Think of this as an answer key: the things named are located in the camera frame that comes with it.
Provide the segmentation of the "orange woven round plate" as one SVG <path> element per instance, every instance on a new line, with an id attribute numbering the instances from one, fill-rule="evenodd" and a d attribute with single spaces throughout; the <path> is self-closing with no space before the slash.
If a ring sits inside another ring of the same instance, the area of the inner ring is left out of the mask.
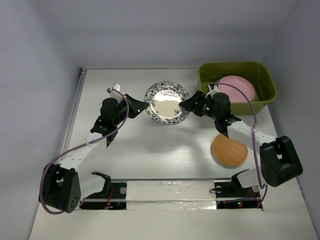
<path id="1" fill-rule="evenodd" d="M 221 133 L 212 141 L 211 150 L 215 159 L 224 167 L 239 167 L 248 157 L 247 146 Z"/>

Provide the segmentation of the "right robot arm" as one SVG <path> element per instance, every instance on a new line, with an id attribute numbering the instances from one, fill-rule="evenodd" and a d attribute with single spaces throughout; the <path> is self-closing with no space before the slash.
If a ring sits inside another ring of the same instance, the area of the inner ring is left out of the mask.
<path id="1" fill-rule="evenodd" d="M 253 151 L 257 182 L 261 189 L 278 187 L 303 173 L 303 166 L 292 140 L 287 136 L 271 136 L 249 126 L 232 114 L 229 96 L 213 91 L 197 91 L 179 106 L 198 117 L 214 120 L 216 130 Z"/>

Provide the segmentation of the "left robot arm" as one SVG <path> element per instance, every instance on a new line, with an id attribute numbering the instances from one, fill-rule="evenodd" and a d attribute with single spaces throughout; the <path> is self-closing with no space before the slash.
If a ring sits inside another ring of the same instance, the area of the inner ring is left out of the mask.
<path id="1" fill-rule="evenodd" d="M 85 142 L 61 153 L 44 167 L 38 200 L 47 213 L 72 213 L 84 201 L 77 171 L 80 164 L 93 159 L 99 149 L 107 148 L 127 119 L 137 117 L 148 107 L 147 102 L 112 90 L 102 101 L 100 115 Z"/>

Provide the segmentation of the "blue floral white plate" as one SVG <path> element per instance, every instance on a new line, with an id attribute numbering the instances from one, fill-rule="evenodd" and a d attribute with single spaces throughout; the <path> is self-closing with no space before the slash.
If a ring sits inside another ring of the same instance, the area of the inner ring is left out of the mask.
<path id="1" fill-rule="evenodd" d="M 183 122 L 189 112 L 180 103 L 190 98 L 187 90 L 173 81 L 160 81 L 146 91 L 144 101 L 149 104 L 148 116 L 162 125 L 177 125 Z"/>

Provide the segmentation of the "pink plastic plate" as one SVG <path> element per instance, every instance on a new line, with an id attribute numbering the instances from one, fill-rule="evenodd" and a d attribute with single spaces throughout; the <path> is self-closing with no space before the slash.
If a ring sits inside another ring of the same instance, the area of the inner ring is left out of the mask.
<path id="1" fill-rule="evenodd" d="M 243 77 L 229 75 L 218 81 L 219 92 L 227 94 L 231 103 L 247 103 L 255 99 L 256 92 L 253 85 Z"/>

